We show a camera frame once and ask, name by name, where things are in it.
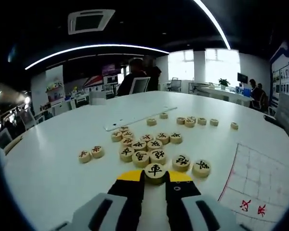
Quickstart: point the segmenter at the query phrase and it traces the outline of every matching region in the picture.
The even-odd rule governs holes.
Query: desk
[[[241,105],[244,106],[244,102],[250,102],[253,100],[252,97],[246,97],[244,95],[229,91],[229,90],[222,90],[222,89],[212,89],[212,88],[201,88],[203,91],[207,92],[211,95],[222,95],[229,97],[229,101],[236,103],[240,100]]]
[[[20,210],[36,230],[47,231],[65,220],[71,221],[76,209],[98,193],[107,192],[117,176],[136,169],[133,163],[120,161],[120,144],[111,142],[111,132],[103,128],[103,120],[125,117],[131,113],[126,108],[140,104],[146,105],[143,110],[149,110],[151,103],[177,109],[168,112],[168,119],[156,116],[156,126],[148,127],[142,120],[129,127],[137,138],[161,131],[182,133],[183,143],[164,146],[168,156],[166,169],[172,169],[171,159],[178,154],[188,155],[192,162],[204,158],[212,167],[206,180],[197,180],[191,169],[187,172],[202,194],[209,194],[234,210],[237,220],[247,223],[251,229],[258,224],[265,226],[261,230],[266,231],[279,220],[289,203],[289,138],[284,130],[266,122],[262,113],[234,103],[150,91],[116,97],[107,100],[104,106],[87,105],[68,111],[23,135],[22,141],[7,155],[4,176]],[[107,114],[108,107],[117,113]],[[207,124],[187,128],[176,124],[178,116],[215,118],[220,123],[218,127]],[[238,131],[230,129],[232,121],[239,124]],[[80,164],[79,152],[97,144],[104,147],[105,156]],[[249,178],[260,178],[261,183]],[[245,214],[239,206],[242,200],[249,199],[252,203],[249,213]],[[257,215],[258,205],[263,204],[267,209],[264,217]],[[146,185],[138,230],[166,231],[168,228],[165,184]]]

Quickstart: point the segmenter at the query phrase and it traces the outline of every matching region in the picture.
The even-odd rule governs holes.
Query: black ceiling
[[[269,58],[284,38],[289,5],[268,0],[202,0],[215,16],[232,49]],[[133,44],[178,51],[225,48],[210,19],[193,0],[66,1],[45,5],[2,3],[0,7],[0,73],[16,88],[19,79],[28,82],[24,68],[49,54],[81,45],[100,43]],[[67,33],[71,12],[115,9],[104,31],[75,35]],[[73,51],[35,66],[43,69],[73,57],[97,53],[141,53],[139,49],[99,48]],[[11,63],[6,64],[9,54]]]

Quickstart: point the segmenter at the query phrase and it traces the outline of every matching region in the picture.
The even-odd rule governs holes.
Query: curved led light strip
[[[25,70],[28,70],[29,68],[33,67],[34,65],[46,60],[46,59],[49,59],[51,57],[54,57],[56,55],[59,55],[59,54],[62,54],[62,53],[66,53],[66,52],[69,52],[69,51],[76,51],[76,50],[80,50],[80,49],[85,49],[85,48],[94,48],[94,47],[130,47],[130,48],[139,48],[139,49],[146,49],[146,50],[151,50],[151,51],[158,51],[158,52],[162,52],[162,53],[165,53],[165,54],[169,54],[169,52],[167,51],[161,51],[161,50],[158,50],[158,49],[154,49],[154,48],[149,48],[149,47],[142,47],[142,46],[135,46],[135,45],[124,45],[124,44],[96,44],[96,45],[89,45],[89,46],[82,46],[82,47],[75,47],[75,48],[71,48],[71,49],[67,49],[67,50],[64,50],[64,51],[59,51],[57,53],[54,53],[54,54],[51,54],[51,55],[48,55],[46,56],[45,58],[42,58],[40,60],[37,60],[36,62],[30,64],[29,66],[27,66],[25,68]]]
[[[227,41],[227,38],[225,36],[225,33],[223,32],[221,26],[218,24],[218,22],[216,21],[216,19],[214,18],[213,14],[208,10],[208,8],[205,6],[205,4],[202,3],[201,0],[193,0],[195,3],[197,3],[197,5],[204,11],[204,13],[206,13],[206,15],[209,17],[209,19],[213,22],[214,26],[216,27],[216,29],[218,30],[218,32],[220,33],[220,35],[223,38],[223,41],[227,47],[228,50],[231,50],[230,45]]]

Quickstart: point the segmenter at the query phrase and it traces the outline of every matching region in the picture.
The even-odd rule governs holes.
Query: black chinese character
[[[94,153],[96,153],[96,152],[98,152],[100,149],[101,149],[100,146],[95,146],[95,147],[92,149],[92,151],[93,151]]]
[[[196,165],[199,165],[199,168],[210,168],[204,161],[200,161],[200,163],[196,163]]]
[[[180,134],[173,133],[171,136],[172,136],[172,137],[180,137]]]
[[[145,154],[140,153],[140,152],[137,152],[137,153],[136,153],[136,157],[137,157],[138,160],[143,160],[144,155],[145,155]]]
[[[163,137],[163,138],[166,138],[166,136],[165,136],[164,133],[160,133],[160,134],[158,135],[158,137],[159,137],[159,138],[162,138],[162,137]]]
[[[180,158],[176,160],[176,163],[180,163],[180,165],[186,165],[188,163],[188,159],[180,155]]]
[[[129,148],[125,148],[125,149],[122,151],[122,154],[127,155],[127,153],[131,153],[131,151],[129,150]]]
[[[86,154],[87,154],[87,152],[82,151],[82,152],[80,153],[80,157],[83,157],[83,156],[86,155]]]
[[[165,153],[163,151],[154,151],[152,152],[157,159],[159,159],[160,157],[164,157]]]
[[[154,173],[154,176],[156,175],[157,172],[161,172],[162,170],[160,170],[160,167],[158,165],[153,165],[151,167],[151,170],[152,171],[149,171],[149,172],[153,172]]]
[[[143,143],[140,143],[139,141],[135,144],[133,144],[133,146],[135,147],[142,147],[143,146]]]
[[[144,135],[144,136],[143,136],[143,139],[144,139],[144,140],[150,139],[150,135]]]
[[[159,146],[159,143],[157,141],[151,141],[152,146]]]
[[[129,143],[129,142],[131,142],[131,139],[125,139],[125,140],[123,141],[123,143]]]

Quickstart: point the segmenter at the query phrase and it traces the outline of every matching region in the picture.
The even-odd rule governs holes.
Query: chess board
[[[219,199],[239,224],[257,231],[271,230],[289,206],[289,166],[243,144]]]

